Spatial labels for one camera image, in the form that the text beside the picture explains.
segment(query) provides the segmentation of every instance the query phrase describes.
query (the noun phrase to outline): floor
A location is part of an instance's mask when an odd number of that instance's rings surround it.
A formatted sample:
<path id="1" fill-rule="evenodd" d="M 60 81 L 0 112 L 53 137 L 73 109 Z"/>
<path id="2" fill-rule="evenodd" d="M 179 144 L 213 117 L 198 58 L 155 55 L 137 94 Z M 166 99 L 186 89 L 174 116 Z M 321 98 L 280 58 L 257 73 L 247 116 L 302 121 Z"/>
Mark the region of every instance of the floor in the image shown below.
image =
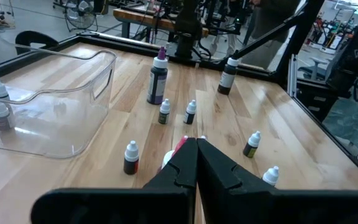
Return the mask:
<path id="1" fill-rule="evenodd" d="M 3 29 L 0 30 L 0 35 L 10 41 L 14 42 L 16 35 L 24 30 L 36 30 L 47 34 L 54 39 L 61 41 L 70 37 L 78 32 L 74 30 L 69 32 L 66 26 L 66 22 L 63 15 L 62 8 L 52 7 L 52 0 L 11 0 L 12 9 L 9 6 L 9 0 L 0 0 L 0 10 L 14 13 L 14 29 Z M 121 35 L 121 22 L 117 21 L 112 16 L 112 10 L 114 7 L 109 6 L 109 12 L 104 16 L 99 16 L 98 21 L 98 31 L 104 32 L 110 35 Z M 13 20 L 10 15 L 6 15 L 7 20 Z M 139 26 L 136 24 L 131 24 L 131 35 L 135 35 Z M 96 26 L 91 26 L 89 29 L 96 30 Z M 236 49 L 241 49 L 242 41 L 246 34 L 246 29 L 241 29 L 241 35 L 237 37 Z M 284 53 L 285 47 L 287 46 L 288 37 L 286 43 L 283 44 L 282 48 L 278 51 L 272 63 L 268 67 L 269 70 L 274 71 L 281 60 L 281 57 Z M 157 35 L 156 44 L 165 45 L 168 39 L 168 35 L 159 32 Z M 201 40 L 203 46 L 209 48 L 209 45 L 213 41 L 214 36 L 208 36 Z M 223 35 L 219 41 L 218 50 L 215 53 L 214 57 L 221 58 L 226 55 L 227 50 L 227 35 Z M 301 52 L 298 55 L 298 67 L 308 67 L 314 65 L 314 62 L 311 57 L 318 58 L 332 58 L 333 55 L 328 55 L 320 52 L 316 49 L 311 49 L 307 46 L 304 46 Z"/>

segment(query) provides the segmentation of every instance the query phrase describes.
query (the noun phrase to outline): plastic container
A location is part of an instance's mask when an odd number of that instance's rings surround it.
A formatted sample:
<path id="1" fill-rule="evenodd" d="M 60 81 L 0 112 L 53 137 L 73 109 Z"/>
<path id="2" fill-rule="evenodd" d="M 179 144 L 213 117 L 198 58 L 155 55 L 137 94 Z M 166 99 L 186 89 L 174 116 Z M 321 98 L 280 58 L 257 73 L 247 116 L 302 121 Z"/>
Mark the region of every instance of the plastic container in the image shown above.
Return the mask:
<path id="1" fill-rule="evenodd" d="M 116 55 L 75 45 L 63 54 L 0 41 L 27 51 L 0 62 L 10 96 L 0 102 L 12 108 L 16 124 L 0 131 L 0 149 L 55 158 L 84 151 L 108 113 Z"/>

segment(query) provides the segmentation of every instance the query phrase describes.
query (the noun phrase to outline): wooden tabletop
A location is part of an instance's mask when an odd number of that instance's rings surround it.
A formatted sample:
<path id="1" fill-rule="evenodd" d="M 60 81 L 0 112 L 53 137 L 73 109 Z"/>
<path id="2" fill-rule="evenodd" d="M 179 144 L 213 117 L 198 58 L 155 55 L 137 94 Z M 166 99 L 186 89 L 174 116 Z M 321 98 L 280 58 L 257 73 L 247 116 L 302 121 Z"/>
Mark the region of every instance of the wooden tabletop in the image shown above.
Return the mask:
<path id="1" fill-rule="evenodd" d="M 76 44 L 65 52 L 81 55 L 99 49 Z M 50 189 L 142 187 L 183 135 L 207 136 L 211 144 L 258 177 L 269 167 L 279 166 L 279 189 L 358 189 L 358 168 L 278 85 L 236 77 L 230 95 L 224 96 L 216 91 L 221 72 L 169 63 L 164 97 L 170 99 L 172 108 L 169 123 L 161 125 L 159 106 L 146 102 L 153 58 L 112 51 L 118 58 L 111 109 L 82 154 L 51 159 L 0 149 L 0 223 L 29 223 L 32 204 Z M 76 69 L 78 64 L 40 66 L 49 66 L 45 72 L 71 67 L 72 77 L 62 76 L 67 84 L 78 82 L 84 73 Z M 2 78 L 7 85 L 23 78 L 17 73 L 9 76 Z M 196 118 L 187 125 L 183 116 L 193 99 Z M 249 159 L 242 150 L 256 130 L 262 132 L 262 140 L 255 157 Z M 140 150 L 136 175 L 122 171 L 130 140 L 136 140 Z M 197 223 L 203 223 L 200 211 L 197 200 Z"/>
<path id="2" fill-rule="evenodd" d="M 149 16 L 149 15 L 145 15 L 142 13 L 138 13 L 138 12 L 131 12 L 131 11 L 127 11 L 124 9 L 115 9 L 112 11 L 113 16 L 121 22 L 131 22 L 131 23 L 135 23 L 135 24 L 142 24 L 145 26 L 154 26 L 156 23 L 156 18 L 154 18 L 153 16 Z M 161 19 L 158 22 L 158 28 L 159 29 L 163 29 L 163 30 L 168 30 L 173 32 L 174 27 L 173 24 L 175 23 L 175 21 L 171 21 L 168 19 Z M 203 28 L 203 33 L 202 33 L 203 37 L 208 36 L 208 29 L 207 28 Z"/>

